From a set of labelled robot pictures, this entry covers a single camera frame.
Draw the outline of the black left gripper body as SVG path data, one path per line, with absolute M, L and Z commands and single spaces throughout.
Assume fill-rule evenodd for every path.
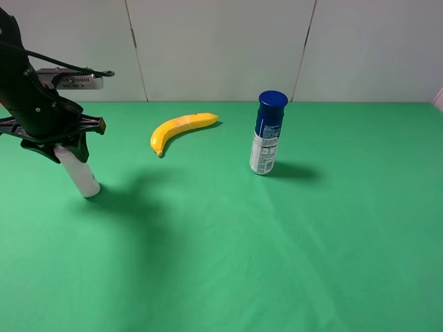
M 10 114 L 1 119 L 1 133 L 21 138 L 28 146 L 59 143 L 85 145 L 80 131 L 83 108 L 57 92 L 63 78 L 84 74 L 67 68 L 1 68 L 1 105 Z

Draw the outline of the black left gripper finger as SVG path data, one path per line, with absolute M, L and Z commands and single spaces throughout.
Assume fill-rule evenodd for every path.
M 31 142 L 23 139 L 21 147 L 29 151 L 36 152 L 42 156 L 47 157 L 55 163 L 61 163 L 59 158 L 55 155 L 55 147 L 60 146 L 71 152 L 80 162 L 86 163 L 89 159 L 89 150 L 87 147 L 87 139 L 85 133 L 80 133 L 75 136 L 68 137 L 62 142 Z
M 100 135 L 105 134 L 105 120 L 101 117 L 80 116 L 74 126 L 78 133 L 95 132 Z

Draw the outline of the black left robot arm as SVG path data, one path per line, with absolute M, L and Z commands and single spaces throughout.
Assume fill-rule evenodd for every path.
M 88 132 L 104 134 L 103 118 L 84 114 L 83 108 L 56 90 L 63 75 L 91 74 L 64 64 L 63 70 L 43 78 L 29 58 L 33 52 L 21 42 L 17 20 L 1 11 L 1 106 L 10 114 L 1 119 L 1 133 L 21 139 L 21 147 L 59 163 L 54 148 L 61 145 L 81 162 L 87 162 Z

